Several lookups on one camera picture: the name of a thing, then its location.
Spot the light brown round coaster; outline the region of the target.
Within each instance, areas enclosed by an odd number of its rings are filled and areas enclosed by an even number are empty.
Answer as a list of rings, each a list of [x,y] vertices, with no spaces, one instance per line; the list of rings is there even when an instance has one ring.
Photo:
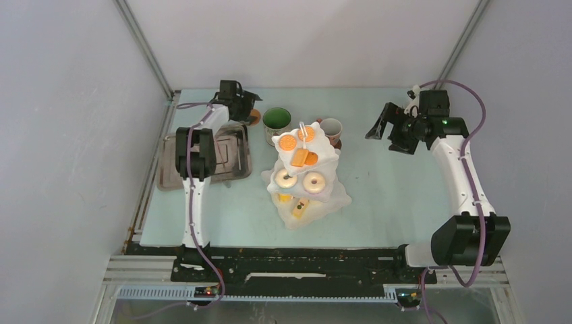
[[[248,116],[247,120],[246,120],[246,124],[248,126],[255,126],[260,122],[261,119],[261,114],[259,112],[259,110],[257,109],[253,109],[250,112],[250,115]]]

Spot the green-inside floral mug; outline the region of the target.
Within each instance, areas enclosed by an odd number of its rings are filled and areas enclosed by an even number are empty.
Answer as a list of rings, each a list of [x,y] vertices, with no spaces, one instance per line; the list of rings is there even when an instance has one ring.
[[[291,114],[282,107],[268,109],[262,116],[266,142],[274,146],[272,137],[291,131]]]

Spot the small orange round cookie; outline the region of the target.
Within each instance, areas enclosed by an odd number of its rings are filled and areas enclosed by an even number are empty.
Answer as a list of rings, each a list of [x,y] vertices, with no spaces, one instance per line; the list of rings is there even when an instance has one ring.
[[[311,126],[304,126],[297,131],[297,135],[302,142],[308,143],[315,138],[315,131]]]

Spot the yellow square cake piece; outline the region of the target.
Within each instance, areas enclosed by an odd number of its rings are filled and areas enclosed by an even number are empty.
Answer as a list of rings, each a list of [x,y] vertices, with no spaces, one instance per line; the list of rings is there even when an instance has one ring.
[[[308,154],[308,149],[298,148],[291,158],[290,165],[293,167],[303,167],[305,165]]]

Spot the white chocolate-hole donut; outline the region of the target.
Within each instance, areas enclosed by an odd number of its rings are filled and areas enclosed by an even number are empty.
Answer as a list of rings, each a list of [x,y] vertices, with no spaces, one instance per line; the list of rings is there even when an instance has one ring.
[[[275,184],[281,189],[289,189],[297,184],[297,176],[289,175],[285,168],[278,170],[274,176]]]

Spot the white frosted donut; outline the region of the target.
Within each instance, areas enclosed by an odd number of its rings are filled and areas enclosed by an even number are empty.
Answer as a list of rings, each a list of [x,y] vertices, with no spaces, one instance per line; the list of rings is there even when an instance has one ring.
[[[310,194],[319,194],[326,187],[325,177],[315,171],[308,172],[303,179],[304,190]]]

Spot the white three-tier cake stand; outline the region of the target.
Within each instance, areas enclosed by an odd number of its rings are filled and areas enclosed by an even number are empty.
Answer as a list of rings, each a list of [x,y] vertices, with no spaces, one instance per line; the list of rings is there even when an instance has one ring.
[[[270,137],[277,160],[261,176],[285,227],[296,230],[352,203],[339,181],[340,150],[323,120]]]

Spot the yellow swirl roll cake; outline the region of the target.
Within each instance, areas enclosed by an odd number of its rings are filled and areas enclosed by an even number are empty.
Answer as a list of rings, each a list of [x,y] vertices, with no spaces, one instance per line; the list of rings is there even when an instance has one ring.
[[[293,199],[293,197],[290,194],[278,194],[278,199],[280,203],[288,203]]]

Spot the yellow cake with berries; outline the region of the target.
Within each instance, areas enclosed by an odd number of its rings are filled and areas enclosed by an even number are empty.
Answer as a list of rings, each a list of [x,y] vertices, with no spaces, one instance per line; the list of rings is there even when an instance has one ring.
[[[310,200],[307,198],[300,198],[296,203],[295,206],[291,212],[292,216],[300,219],[303,214],[305,213],[306,209],[308,208],[310,204]]]

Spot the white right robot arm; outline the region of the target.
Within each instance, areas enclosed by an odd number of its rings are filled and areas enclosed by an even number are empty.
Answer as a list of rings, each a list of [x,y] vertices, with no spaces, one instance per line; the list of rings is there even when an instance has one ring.
[[[423,142],[440,168],[453,212],[427,243],[408,244],[392,264],[396,279],[409,282],[420,267],[491,266],[510,231],[508,217],[497,215],[478,179],[465,120],[450,115],[445,90],[410,90],[410,102],[384,105],[367,139],[379,139],[391,125],[390,151],[413,155]]]

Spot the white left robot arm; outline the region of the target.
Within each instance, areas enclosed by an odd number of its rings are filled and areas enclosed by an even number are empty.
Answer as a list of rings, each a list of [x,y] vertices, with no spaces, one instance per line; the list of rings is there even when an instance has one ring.
[[[258,94],[244,90],[237,80],[221,80],[211,100],[176,106],[177,109],[206,107],[194,125],[180,127],[175,132],[175,168],[183,180],[186,203],[183,246],[194,248],[199,254],[187,266],[187,272],[197,281],[207,280],[213,272],[213,263],[204,253],[209,240],[202,226],[204,191],[217,167],[215,135],[230,121],[252,121],[254,104],[261,100]]]

